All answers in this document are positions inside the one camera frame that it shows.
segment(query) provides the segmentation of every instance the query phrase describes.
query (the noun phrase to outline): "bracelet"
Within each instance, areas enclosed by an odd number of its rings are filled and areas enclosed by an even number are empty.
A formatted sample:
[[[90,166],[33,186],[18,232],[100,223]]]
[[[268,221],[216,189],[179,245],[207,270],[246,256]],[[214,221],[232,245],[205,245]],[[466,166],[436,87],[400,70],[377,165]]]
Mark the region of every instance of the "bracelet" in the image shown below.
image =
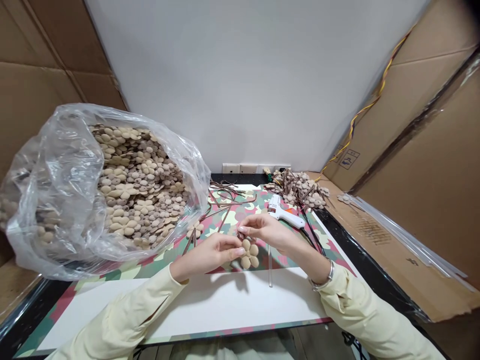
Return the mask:
[[[326,287],[328,284],[330,284],[330,282],[332,281],[332,279],[334,278],[334,271],[335,271],[335,263],[330,260],[330,273],[328,274],[328,276],[326,277],[326,282],[323,283],[323,284],[317,284],[316,282],[314,282],[310,277],[308,277],[308,282],[310,283],[311,285],[311,289],[312,291],[315,291],[317,292],[318,290],[320,289],[323,289],[324,287]]]

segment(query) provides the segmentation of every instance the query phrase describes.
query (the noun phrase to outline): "camouflage pattern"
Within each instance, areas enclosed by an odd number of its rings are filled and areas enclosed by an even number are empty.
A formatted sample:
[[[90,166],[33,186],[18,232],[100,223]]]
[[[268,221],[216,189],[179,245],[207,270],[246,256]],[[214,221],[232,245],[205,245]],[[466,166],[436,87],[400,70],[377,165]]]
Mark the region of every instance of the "camouflage pattern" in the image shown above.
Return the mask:
[[[230,203],[231,201],[225,199],[220,196],[218,192],[212,192],[214,199],[210,199],[210,202],[214,204],[214,200],[220,204]],[[268,209],[268,202],[272,197],[272,193],[266,191],[263,187],[261,190],[250,190],[247,191],[244,196],[237,196],[234,200],[238,202],[252,200],[255,198],[256,201],[253,203],[241,204],[241,205],[233,205],[230,209],[230,212],[225,219],[223,226],[221,228],[221,233],[235,235],[237,232],[238,223],[247,217],[250,214],[259,214],[259,213],[266,213]],[[291,206],[289,204],[285,204],[283,201],[281,202],[282,208],[287,210],[295,215],[298,215],[298,210],[296,207]],[[215,204],[212,205],[211,214],[218,210],[218,206]],[[227,211],[220,212],[212,217],[209,217],[202,221],[204,225],[204,231],[198,239],[198,243],[203,241],[209,235],[218,231],[220,224],[222,223],[223,218]],[[342,265],[352,271],[350,266],[347,264],[345,259],[339,253],[336,245],[329,239],[327,233],[323,227],[323,224],[319,223],[315,217],[308,212],[307,213],[308,219],[315,231],[316,235],[319,238],[320,243],[322,244],[323,248],[325,249],[326,256],[332,259],[335,263]],[[302,234],[300,234],[296,229],[291,228],[286,223],[281,222],[289,229],[292,229],[299,238],[307,241]],[[305,228],[307,232],[310,234],[310,229],[308,226]],[[185,246],[188,243],[188,239],[186,236],[173,244],[169,245],[164,252],[152,256],[146,260],[143,260],[139,263],[125,263],[119,269],[107,273],[102,276],[97,276],[94,278],[89,278],[88,280],[73,282],[70,287],[65,291],[65,293],[60,297],[57,303],[53,306],[53,308],[48,312],[46,317],[40,322],[40,324],[36,327],[36,329],[32,332],[32,334],[28,337],[26,342],[23,346],[18,350],[15,355],[15,358],[22,358],[22,357],[29,357],[29,356],[37,356],[37,355],[46,355],[49,351],[37,351],[37,347],[41,344],[45,336],[49,333],[52,329],[54,324],[60,318],[62,313],[65,311],[67,306],[70,304],[72,299],[74,298],[76,292],[81,289],[81,287],[86,282],[104,282],[104,281],[114,281],[114,280],[124,280],[124,279],[149,279],[158,273],[161,269],[166,267],[168,264],[173,262],[175,259],[182,256],[184,252]],[[242,269],[238,260],[232,261],[231,263],[225,263],[219,268],[215,269],[211,273],[229,273],[229,272],[241,272],[241,271],[258,271],[258,270],[267,270],[268,269],[268,255],[267,255],[267,246],[264,241],[261,239],[257,239],[256,241],[259,247],[259,254],[258,260],[260,265],[258,268],[250,267],[249,269],[245,270]],[[297,265],[290,260],[288,257],[281,255],[275,248],[270,249],[272,254],[272,268],[273,269],[281,269],[281,268],[292,268],[297,267]],[[223,335],[232,335],[232,334],[245,334],[251,333],[256,331],[263,331],[269,329],[280,329],[280,328],[291,328],[297,327],[302,325],[309,325],[309,324],[317,324],[317,323],[325,323],[330,322],[329,318],[319,318],[314,319],[311,321],[297,321],[297,322],[288,322],[288,323],[279,323],[279,324],[271,324],[267,326],[254,326],[254,327],[247,327],[247,328],[237,328],[237,329],[224,329],[219,331],[211,331],[211,332],[201,332],[201,333],[193,333],[193,334],[186,334],[186,335],[178,335],[178,336],[170,336],[165,338],[149,338],[144,341],[144,344],[157,344],[157,343],[164,343],[164,342],[174,342],[174,341],[182,341],[188,339],[204,339],[204,338],[211,338]]]

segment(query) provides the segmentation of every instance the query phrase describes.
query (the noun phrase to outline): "white glue gun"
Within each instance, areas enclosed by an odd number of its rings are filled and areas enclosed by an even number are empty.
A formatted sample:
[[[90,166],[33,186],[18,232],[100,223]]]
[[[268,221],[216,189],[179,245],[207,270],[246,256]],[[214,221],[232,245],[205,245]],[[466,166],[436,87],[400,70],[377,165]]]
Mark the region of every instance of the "white glue gun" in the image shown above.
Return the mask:
[[[282,209],[282,206],[280,205],[280,195],[278,194],[272,195],[268,202],[268,213],[271,217],[277,220],[283,219],[299,230],[305,227],[305,220]]]

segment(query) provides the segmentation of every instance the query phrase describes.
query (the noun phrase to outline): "plastic bag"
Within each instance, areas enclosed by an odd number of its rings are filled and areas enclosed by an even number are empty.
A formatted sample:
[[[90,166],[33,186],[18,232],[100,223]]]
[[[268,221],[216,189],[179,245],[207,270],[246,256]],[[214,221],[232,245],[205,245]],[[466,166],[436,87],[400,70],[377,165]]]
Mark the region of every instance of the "plastic bag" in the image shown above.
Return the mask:
[[[105,229],[107,205],[98,190],[104,154],[89,126],[149,129],[183,172],[190,189],[185,213],[155,249],[137,250]],[[75,281],[138,262],[185,236],[208,207],[211,172],[197,147],[147,117],[94,104],[67,104],[15,155],[5,177],[1,218],[19,266],[56,280]],[[55,236],[39,241],[39,213],[57,214]]]

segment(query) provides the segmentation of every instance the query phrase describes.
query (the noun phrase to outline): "power socket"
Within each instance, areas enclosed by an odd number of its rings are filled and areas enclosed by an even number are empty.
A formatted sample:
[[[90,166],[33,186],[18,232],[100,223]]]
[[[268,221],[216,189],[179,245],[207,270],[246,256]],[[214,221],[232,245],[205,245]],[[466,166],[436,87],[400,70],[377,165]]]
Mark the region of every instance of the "power socket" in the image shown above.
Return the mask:
[[[256,173],[257,174],[263,174],[265,168],[268,168],[270,170],[270,173],[272,173],[272,174],[275,171],[275,165],[258,165],[256,167]]]
[[[275,167],[273,168],[273,171],[275,170],[280,170],[280,169],[288,169],[288,168],[291,168],[292,165],[275,165]]]
[[[257,168],[257,164],[240,164],[240,174],[255,174]]]
[[[224,163],[221,171],[223,174],[240,174],[240,164]]]

